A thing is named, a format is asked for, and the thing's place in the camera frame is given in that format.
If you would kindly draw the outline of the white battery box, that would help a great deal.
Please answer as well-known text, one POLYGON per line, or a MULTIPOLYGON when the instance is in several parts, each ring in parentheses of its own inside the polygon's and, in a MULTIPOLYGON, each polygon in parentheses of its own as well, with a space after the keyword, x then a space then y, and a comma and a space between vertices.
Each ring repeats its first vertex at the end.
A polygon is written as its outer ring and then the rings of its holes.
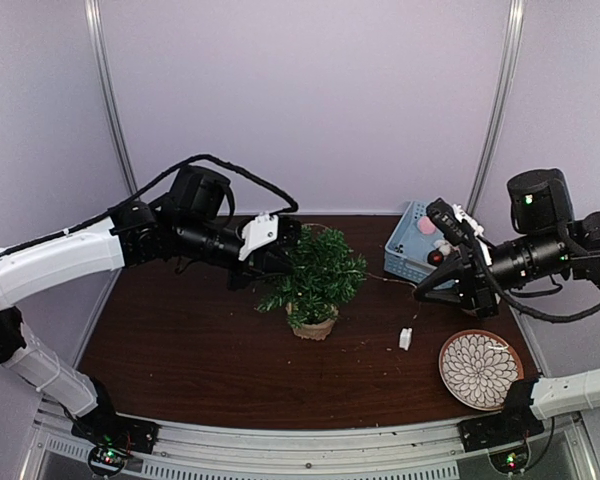
POLYGON ((403 328, 399 335, 399 348, 408 351, 411 342, 412 342, 412 333, 413 330, 411 328, 403 328))

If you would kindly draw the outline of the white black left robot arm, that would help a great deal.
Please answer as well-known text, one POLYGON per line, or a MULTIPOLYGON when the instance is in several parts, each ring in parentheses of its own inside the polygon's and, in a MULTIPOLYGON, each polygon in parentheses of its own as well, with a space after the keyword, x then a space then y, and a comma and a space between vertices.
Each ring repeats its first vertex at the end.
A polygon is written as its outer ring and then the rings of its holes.
POLYGON ((75 422, 103 444, 117 442, 124 424, 104 386, 60 360, 22 319, 19 301, 91 274, 155 260, 186 259, 221 267, 228 287, 288 275, 289 251, 300 237, 297 202, 248 170, 208 154, 196 155, 159 174, 145 187, 78 225, 0 249, 0 365, 53 397, 75 422), (237 227, 217 219, 233 207, 231 181, 211 162, 287 202, 237 227))

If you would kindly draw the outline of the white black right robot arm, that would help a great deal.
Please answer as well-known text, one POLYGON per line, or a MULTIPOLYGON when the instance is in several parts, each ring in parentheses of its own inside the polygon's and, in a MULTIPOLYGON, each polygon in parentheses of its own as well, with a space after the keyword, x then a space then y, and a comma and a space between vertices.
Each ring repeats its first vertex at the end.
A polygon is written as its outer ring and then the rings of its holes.
MULTIPOLYGON (((538 320, 566 324, 600 311, 600 302, 570 315, 522 304, 523 287, 555 275, 586 280, 600 290, 600 211, 578 220, 566 178, 558 169, 520 173, 507 183, 510 218, 519 238, 489 243, 482 226, 461 206, 437 199, 426 215, 450 244, 432 253, 434 271, 414 291, 420 302, 458 307, 479 318, 505 303, 538 320)), ((493 419, 499 440, 515 440, 531 424, 556 415, 600 408, 600 368, 561 378, 524 380, 508 347, 474 332, 450 338, 439 354, 439 371, 451 394, 481 411, 503 409, 493 419)))

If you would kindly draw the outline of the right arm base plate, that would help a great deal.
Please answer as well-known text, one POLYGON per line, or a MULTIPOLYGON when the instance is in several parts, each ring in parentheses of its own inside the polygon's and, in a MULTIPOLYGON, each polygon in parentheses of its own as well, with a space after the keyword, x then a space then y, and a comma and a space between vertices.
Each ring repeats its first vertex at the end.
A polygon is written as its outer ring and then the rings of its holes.
POLYGON ((500 413, 464 420, 457 425, 466 453, 493 449, 544 432, 544 423, 529 409, 505 409, 500 413))

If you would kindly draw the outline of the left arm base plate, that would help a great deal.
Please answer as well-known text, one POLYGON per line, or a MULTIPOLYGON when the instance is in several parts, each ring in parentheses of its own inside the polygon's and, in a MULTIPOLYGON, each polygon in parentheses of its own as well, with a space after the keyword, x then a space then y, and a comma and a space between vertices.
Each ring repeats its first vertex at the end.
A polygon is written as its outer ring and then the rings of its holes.
POLYGON ((71 434, 95 446, 109 447, 122 453, 151 454, 157 441, 159 426, 148 420, 118 414, 89 414, 85 417, 68 416, 71 434))

